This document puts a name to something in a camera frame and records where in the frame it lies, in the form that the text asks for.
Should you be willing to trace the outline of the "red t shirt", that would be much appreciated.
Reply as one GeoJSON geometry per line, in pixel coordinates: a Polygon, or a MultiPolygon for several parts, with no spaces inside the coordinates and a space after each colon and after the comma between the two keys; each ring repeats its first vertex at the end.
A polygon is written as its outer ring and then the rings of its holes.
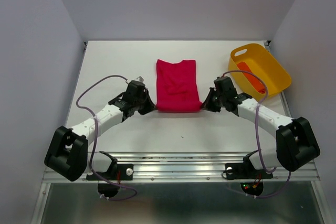
{"type": "Polygon", "coordinates": [[[156,62],[156,107],[161,112],[193,113],[201,109],[196,83],[196,61],[156,62]]]}

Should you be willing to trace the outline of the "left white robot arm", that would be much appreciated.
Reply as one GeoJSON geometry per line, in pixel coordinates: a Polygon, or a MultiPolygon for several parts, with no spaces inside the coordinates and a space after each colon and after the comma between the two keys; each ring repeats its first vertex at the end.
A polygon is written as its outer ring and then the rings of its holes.
{"type": "Polygon", "coordinates": [[[145,84],[131,80],[126,90],[89,119],[54,132],[44,164],[71,182],[89,170],[88,147],[110,128],[124,122],[135,112],[148,114],[156,109],[145,84]]]}

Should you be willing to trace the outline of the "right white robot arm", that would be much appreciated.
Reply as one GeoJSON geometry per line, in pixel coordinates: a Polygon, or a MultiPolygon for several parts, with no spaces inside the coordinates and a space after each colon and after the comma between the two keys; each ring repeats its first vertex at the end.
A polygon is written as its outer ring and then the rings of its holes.
{"type": "Polygon", "coordinates": [[[294,172],[317,158],[321,151],[309,121],[303,117],[293,119],[281,115],[258,103],[246,93],[237,93],[230,77],[214,81],[202,110],[220,112],[225,109],[236,116],[254,123],[275,138],[276,146],[247,154],[240,163],[227,163],[227,179],[254,178],[263,172],[272,177],[272,169],[283,167],[294,172]]]}

